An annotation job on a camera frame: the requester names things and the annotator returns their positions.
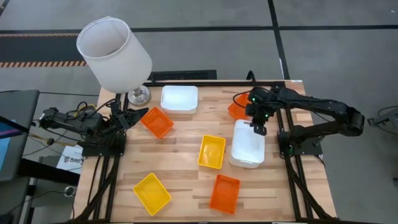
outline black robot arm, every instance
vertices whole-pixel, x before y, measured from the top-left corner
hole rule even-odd
[[[267,90],[254,87],[246,106],[246,115],[252,116],[251,125],[254,132],[266,135],[265,122],[279,109],[300,108],[315,113],[325,114],[335,120],[309,127],[293,126],[289,131],[292,144],[300,147],[300,143],[308,138],[340,133],[345,136],[359,136],[363,132],[364,116],[355,108],[336,100],[323,100],[311,96],[303,96],[288,88],[272,88]]]
[[[125,132],[133,127],[148,112],[148,108],[121,111],[119,101],[113,99],[103,106],[111,108],[109,118],[97,110],[77,109],[77,115],[61,113],[56,108],[44,111],[40,118],[40,127],[44,129],[66,129],[85,136],[78,142],[83,147],[83,156],[120,156],[124,152]]]

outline concrete floor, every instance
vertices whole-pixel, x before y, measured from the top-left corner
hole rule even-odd
[[[280,26],[398,24],[395,0],[274,3]],[[108,15],[131,27],[272,25],[265,0],[11,0],[0,17],[0,30],[81,29]],[[307,94],[343,101],[366,117],[376,116],[379,108],[398,105],[398,30],[298,30],[282,31],[281,36],[290,77],[303,80]],[[282,78],[272,31],[140,33],[137,37],[152,57],[155,71],[217,69],[219,79],[236,79],[253,70],[257,79]],[[97,95],[100,89],[88,67],[0,68],[0,77],[0,91]],[[50,106],[66,111],[82,100],[95,102],[96,97],[40,95],[36,117]],[[366,125],[358,138],[330,136],[322,146],[338,216],[396,223],[398,189],[392,175],[398,171],[397,136]],[[25,151],[38,147],[29,141]],[[55,153],[42,151],[31,159],[47,155]],[[47,223],[55,212],[57,218],[51,221],[61,222],[69,217],[70,205],[40,211],[34,223]]]

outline wooden table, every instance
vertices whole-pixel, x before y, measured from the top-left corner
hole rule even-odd
[[[286,87],[305,94],[302,82],[286,81]],[[290,196],[285,162],[279,158],[276,133],[276,114],[266,123],[265,161],[257,169],[243,169],[229,164],[235,120],[228,114],[232,96],[252,87],[205,86],[198,87],[197,112],[193,115],[174,114],[173,130],[164,139],[157,139],[142,123],[127,131],[127,145],[122,156],[114,195],[112,222],[259,222],[295,220]],[[147,105],[160,108],[162,87],[150,88],[152,99]],[[98,105],[115,94],[104,89]],[[109,114],[109,108],[101,111]],[[288,127],[284,117],[284,126]],[[308,111],[292,110],[294,124],[312,125]],[[226,138],[226,149],[221,170],[197,164],[200,144],[204,134]],[[85,208],[93,169],[97,158],[85,160],[75,199],[76,215]],[[309,191],[330,215],[335,209],[323,165],[314,156],[302,156],[303,169]],[[172,200],[155,216],[150,216],[134,194],[132,188],[146,175],[153,172],[170,192]],[[99,181],[100,171],[96,175]],[[228,215],[209,208],[215,177],[223,174],[241,181],[235,215]],[[297,189],[301,214],[305,216],[303,198]],[[101,205],[100,218],[104,217],[106,199]]]

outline white plastic container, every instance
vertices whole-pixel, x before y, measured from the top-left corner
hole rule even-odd
[[[164,86],[160,106],[166,113],[193,114],[198,106],[196,86]]]
[[[239,119],[235,122],[229,162],[234,166],[256,168],[264,162],[266,139],[254,133],[250,121]]]

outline yellow tray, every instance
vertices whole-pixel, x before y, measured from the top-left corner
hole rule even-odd
[[[198,164],[214,169],[221,169],[225,142],[225,138],[204,135],[201,141]]]
[[[155,215],[172,199],[153,173],[140,181],[133,190],[150,215]]]

